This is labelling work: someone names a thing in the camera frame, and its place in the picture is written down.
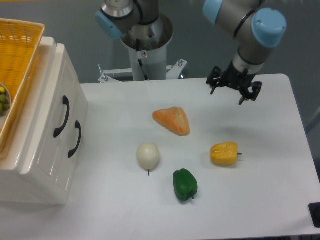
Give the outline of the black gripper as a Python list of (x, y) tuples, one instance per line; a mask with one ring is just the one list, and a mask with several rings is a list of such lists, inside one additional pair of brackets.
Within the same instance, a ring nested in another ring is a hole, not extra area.
[(245, 101), (255, 101), (260, 94), (263, 83), (252, 82), (255, 76), (256, 74), (249, 74), (247, 69), (243, 72), (238, 71), (231, 61), (225, 72), (215, 66), (207, 77), (206, 84), (211, 88), (211, 95), (216, 88), (228, 87), (239, 91), (241, 94), (239, 105), (242, 105)]

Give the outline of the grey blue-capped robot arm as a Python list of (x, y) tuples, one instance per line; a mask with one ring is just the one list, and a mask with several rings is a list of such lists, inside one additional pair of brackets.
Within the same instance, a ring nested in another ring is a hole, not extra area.
[[(212, 88), (228, 87), (241, 94), (241, 101), (255, 101), (262, 83), (255, 81), (271, 52), (287, 29), (277, 10), (262, 8), (260, 0), (207, 0), (203, 15), (239, 42), (226, 70), (214, 67), (207, 77)], [(167, 45), (173, 25), (159, 10), (156, 0), (105, 0), (95, 14), (100, 28), (119, 39), (129, 52), (135, 81), (166, 80)]]

